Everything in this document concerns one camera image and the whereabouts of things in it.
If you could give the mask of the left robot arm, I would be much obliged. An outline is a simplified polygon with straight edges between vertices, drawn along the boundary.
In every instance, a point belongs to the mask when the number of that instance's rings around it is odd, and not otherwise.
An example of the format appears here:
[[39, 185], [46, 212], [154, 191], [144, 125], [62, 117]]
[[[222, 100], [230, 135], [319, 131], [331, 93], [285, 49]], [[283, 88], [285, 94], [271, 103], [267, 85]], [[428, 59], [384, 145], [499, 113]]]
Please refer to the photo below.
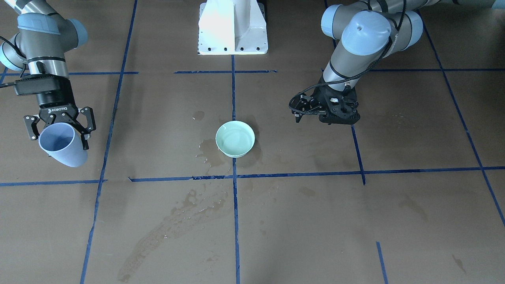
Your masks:
[[338, 43], [318, 83], [289, 101], [296, 122], [309, 115], [328, 125], [359, 121], [355, 85], [383, 58], [420, 39], [424, 24], [416, 10], [435, 4], [436, 0], [359, 0], [327, 7], [321, 29]]

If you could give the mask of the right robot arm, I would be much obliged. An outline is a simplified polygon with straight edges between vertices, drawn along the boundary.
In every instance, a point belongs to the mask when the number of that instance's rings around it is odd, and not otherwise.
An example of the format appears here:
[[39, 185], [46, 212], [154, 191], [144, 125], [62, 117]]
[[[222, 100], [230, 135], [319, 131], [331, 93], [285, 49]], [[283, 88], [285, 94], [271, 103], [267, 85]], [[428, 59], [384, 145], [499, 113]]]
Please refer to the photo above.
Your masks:
[[8, 0], [18, 14], [19, 32], [11, 39], [1, 38], [1, 63], [20, 77], [2, 88], [12, 86], [16, 95], [35, 95], [39, 112], [26, 115], [29, 138], [38, 140], [38, 122], [48, 127], [70, 124], [88, 150], [88, 139], [96, 124], [92, 108], [78, 108], [70, 81], [65, 53], [87, 43], [88, 32], [76, 19], [65, 19], [45, 0]]

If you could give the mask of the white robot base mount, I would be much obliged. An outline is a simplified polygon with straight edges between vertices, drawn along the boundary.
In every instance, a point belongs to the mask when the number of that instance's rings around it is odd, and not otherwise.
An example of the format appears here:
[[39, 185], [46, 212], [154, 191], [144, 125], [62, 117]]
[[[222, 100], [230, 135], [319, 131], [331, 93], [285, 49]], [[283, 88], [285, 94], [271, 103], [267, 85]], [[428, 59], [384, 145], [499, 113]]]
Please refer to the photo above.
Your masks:
[[267, 54], [266, 7], [260, 0], [207, 0], [200, 4], [201, 55]]

